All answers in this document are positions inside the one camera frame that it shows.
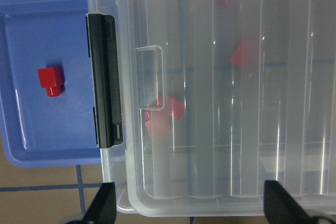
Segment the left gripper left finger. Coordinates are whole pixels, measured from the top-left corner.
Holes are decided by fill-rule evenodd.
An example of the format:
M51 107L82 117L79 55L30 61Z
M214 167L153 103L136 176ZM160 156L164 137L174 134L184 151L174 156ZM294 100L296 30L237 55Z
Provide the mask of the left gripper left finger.
M111 224L116 220L116 191L114 183L103 183L79 223Z

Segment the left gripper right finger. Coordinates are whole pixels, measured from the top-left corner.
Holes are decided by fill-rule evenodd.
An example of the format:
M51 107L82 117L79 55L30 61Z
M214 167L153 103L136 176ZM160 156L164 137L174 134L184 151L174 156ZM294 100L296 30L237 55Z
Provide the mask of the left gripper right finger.
M317 223L276 180L264 182L264 215L268 223Z

